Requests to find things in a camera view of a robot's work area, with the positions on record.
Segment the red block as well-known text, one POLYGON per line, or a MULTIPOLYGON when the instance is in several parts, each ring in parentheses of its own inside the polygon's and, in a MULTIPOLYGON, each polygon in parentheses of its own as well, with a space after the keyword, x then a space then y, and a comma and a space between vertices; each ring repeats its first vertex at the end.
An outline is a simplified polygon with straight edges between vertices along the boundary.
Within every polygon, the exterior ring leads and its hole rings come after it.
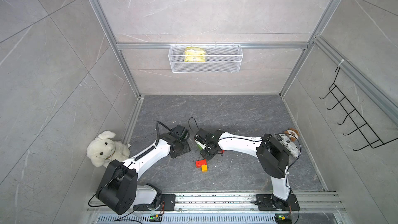
POLYGON ((201 168, 202 166, 206 166, 207 165, 207 160, 203 159, 203 160, 198 160, 195 162, 196 168, 201 168))

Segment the small orange-yellow cube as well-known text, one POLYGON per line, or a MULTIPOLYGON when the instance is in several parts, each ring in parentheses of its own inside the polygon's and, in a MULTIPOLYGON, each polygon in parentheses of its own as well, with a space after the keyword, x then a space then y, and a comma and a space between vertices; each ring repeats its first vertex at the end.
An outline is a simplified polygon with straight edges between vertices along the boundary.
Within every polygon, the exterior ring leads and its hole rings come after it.
POLYGON ((207 165, 202 165, 201 170, 202 170, 202 172, 207 172, 208 171, 207 165))

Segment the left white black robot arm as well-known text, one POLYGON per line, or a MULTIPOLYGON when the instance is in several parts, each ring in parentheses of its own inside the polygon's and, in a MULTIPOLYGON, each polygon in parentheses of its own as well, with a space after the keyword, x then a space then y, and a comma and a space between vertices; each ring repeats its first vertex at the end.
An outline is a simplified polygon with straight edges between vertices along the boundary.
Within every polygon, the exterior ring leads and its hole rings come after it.
POLYGON ((167 156, 176 158, 190 151, 187 128, 177 125, 170 129, 161 122, 155 125, 162 125, 168 132, 157 131, 155 142, 137 155, 112 161, 94 195, 118 215, 144 205, 157 210, 162 204, 162 191, 151 184, 140 186, 138 180, 159 160, 167 156))

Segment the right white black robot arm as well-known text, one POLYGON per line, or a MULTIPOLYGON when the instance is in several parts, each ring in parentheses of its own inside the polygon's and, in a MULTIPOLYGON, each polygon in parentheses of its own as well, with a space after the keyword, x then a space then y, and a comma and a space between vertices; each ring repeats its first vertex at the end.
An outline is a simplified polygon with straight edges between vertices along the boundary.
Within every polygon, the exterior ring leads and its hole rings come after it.
POLYGON ((300 207, 289 186, 288 171, 290 157, 297 159, 301 155, 301 149, 296 145, 299 136, 296 129, 254 138, 199 129, 194 140, 207 161, 222 151, 237 151, 257 158, 264 172, 271 177, 271 206, 279 211, 298 211, 300 207))

